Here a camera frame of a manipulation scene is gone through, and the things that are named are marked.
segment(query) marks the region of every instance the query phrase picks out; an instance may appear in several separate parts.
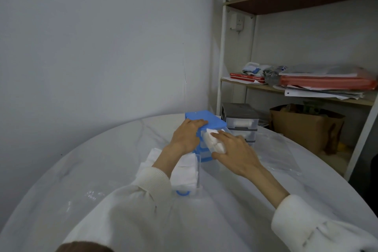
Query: shelving unit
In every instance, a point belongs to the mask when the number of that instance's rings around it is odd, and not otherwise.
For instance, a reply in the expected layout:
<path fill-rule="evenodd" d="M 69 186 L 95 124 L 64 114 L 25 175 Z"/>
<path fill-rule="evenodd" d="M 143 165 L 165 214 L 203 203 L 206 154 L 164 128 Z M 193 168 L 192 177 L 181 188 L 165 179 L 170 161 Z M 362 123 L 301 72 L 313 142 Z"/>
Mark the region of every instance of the shelving unit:
<path fill-rule="evenodd" d="M 246 90 L 260 90 L 275 94 L 284 94 L 284 91 L 269 87 L 267 85 L 253 85 L 253 84 L 243 84 L 240 82 L 230 81 L 224 79 L 222 76 L 222 69 L 224 63 L 224 50 L 226 41 L 226 28 L 227 28 L 227 14 L 230 11 L 242 13 L 253 19 L 253 32 L 256 25 L 256 15 L 263 15 L 269 13 L 277 13 L 283 11 L 297 10 L 302 8 L 309 8 L 314 6 L 320 6 L 324 4 L 330 4 L 334 2 L 345 1 L 345 0 L 223 0 L 223 16 L 222 16 L 222 32 L 221 32 L 221 44 L 220 44 L 220 64 L 219 64 L 219 80 L 218 80 L 218 96 L 217 96 L 217 114 L 220 114 L 221 107 L 221 89 L 222 83 L 228 82 L 233 84 L 238 84 L 246 86 Z M 357 160 L 361 154 L 361 151 L 365 145 L 366 139 L 369 136 L 371 128 L 374 121 L 378 115 L 378 98 L 376 92 L 371 92 L 366 94 L 366 96 L 359 100 L 347 99 L 339 100 L 337 98 L 322 98 L 324 101 L 338 102 L 344 105 L 353 106 L 369 106 L 371 107 L 370 113 L 366 119 L 365 125 L 357 141 L 356 147 L 353 151 L 352 158 L 348 164 L 348 168 L 344 175 L 344 178 L 348 181 L 352 175 L 353 169 L 356 166 Z"/>

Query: wall socket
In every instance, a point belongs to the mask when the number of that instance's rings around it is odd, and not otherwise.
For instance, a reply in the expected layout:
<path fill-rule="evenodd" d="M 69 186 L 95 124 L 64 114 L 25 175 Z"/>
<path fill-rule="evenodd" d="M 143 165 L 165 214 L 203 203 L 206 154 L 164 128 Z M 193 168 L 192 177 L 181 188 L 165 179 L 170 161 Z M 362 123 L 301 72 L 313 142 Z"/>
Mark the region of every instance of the wall socket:
<path fill-rule="evenodd" d="M 244 27 L 244 15 L 240 13 L 233 13 L 231 15 L 230 29 L 240 32 Z"/>

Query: white sweatshirt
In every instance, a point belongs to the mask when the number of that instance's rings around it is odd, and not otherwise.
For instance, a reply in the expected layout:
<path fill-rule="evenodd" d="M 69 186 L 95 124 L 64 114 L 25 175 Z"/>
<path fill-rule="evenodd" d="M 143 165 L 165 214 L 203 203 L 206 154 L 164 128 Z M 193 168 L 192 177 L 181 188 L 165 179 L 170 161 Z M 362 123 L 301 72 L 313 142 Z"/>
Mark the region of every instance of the white sweatshirt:
<path fill-rule="evenodd" d="M 164 251 L 161 227 L 169 213 L 171 189 L 165 173 L 145 168 L 131 185 L 103 199 L 64 243 L 91 241 L 114 252 Z M 292 252 L 378 251 L 374 236 L 328 219 L 296 195 L 286 197 L 277 208 L 272 230 Z"/>

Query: person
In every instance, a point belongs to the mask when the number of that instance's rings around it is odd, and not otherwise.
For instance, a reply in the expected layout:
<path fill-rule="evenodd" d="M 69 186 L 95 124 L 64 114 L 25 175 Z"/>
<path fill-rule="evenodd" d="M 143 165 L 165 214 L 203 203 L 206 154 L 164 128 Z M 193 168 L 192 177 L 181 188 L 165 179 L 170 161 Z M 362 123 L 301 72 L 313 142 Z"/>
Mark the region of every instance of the person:
<path fill-rule="evenodd" d="M 169 213 L 169 178 L 179 159 L 199 144 L 196 132 L 206 123 L 186 119 L 154 165 L 129 186 L 105 197 L 56 252 L 163 251 L 160 227 Z M 331 220 L 299 196 L 290 195 L 242 137 L 223 131 L 212 135 L 226 147 L 225 154 L 213 153 L 213 158 L 251 181 L 275 207 L 271 228 L 291 251 L 378 251 L 378 240 L 371 234 Z"/>

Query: folded tissue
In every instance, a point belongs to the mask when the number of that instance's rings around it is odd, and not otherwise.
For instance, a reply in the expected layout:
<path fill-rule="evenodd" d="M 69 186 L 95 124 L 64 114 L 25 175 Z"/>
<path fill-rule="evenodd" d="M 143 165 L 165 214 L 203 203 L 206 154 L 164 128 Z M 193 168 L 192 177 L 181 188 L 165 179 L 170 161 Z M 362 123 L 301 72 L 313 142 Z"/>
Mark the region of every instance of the folded tissue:
<path fill-rule="evenodd" d="M 145 162 L 139 166 L 136 175 L 146 167 L 151 167 L 161 154 L 161 149 L 153 148 Z M 170 183 L 175 190 L 180 187 L 196 188 L 198 181 L 198 161 L 195 153 L 188 153 L 181 157 L 172 171 Z"/>
<path fill-rule="evenodd" d="M 217 130 L 212 130 L 212 129 L 206 129 L 206 132 L 203 131 L 202 133 L 203 141 L 207 145 L 208 149 L 211 152 L 216 151 L 217 153 L 226 153 L 226 147 L 224 146 L 224 143 L 216 139 L 215 137 L 213 137 L 211 135 L 212 132 L 218 134 Z"/>

